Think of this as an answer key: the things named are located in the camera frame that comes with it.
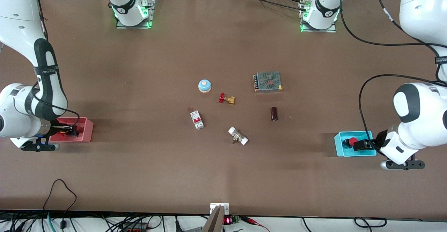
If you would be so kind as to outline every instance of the white circuit breaker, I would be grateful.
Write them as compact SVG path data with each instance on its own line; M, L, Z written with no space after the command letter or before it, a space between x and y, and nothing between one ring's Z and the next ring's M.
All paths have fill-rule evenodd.
M191 113L191 119L193 119L194 125L196 126L197 130L200 130L204 127L203 122L201 121L200 114L198 114L198 111L193 111Z

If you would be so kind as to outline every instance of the dark brown cylinder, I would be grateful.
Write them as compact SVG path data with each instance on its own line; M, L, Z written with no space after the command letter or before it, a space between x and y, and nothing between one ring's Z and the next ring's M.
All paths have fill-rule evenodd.
M276 109L276 107L270 108L270 117L272 121L278 120L278 110Z

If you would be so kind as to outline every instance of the white cap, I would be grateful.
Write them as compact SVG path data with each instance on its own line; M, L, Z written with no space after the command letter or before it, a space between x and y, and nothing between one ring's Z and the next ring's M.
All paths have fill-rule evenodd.
M241 141L241 144L242 144L242 145L245 145L248 141L249 141L249 139L247 139L247 137L245 137L245 138Z
M233 135L234 131L236 131L236 127L231 127L230 130L228 130L228 133Z

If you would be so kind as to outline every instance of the black plug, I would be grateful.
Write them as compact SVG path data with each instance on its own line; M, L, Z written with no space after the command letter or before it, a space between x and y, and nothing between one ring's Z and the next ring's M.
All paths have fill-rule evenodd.
M60 221L60 229L65 229L67 227L67 222L65 220Z
M177 216L175 217L175 232L183 232L182 228L180 227L180 223L178 222Z

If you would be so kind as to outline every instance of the white bracket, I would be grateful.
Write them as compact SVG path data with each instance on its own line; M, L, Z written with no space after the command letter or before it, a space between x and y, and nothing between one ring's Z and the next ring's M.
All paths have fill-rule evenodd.
M230 204L229 203L218 203L218 202L216 202L216 203L212 202L210 204L210 213L212 213L214 208L216 208L216 206L218 206L218 205L224 206L224 208L225 208L225 215L226 216L230 214Z

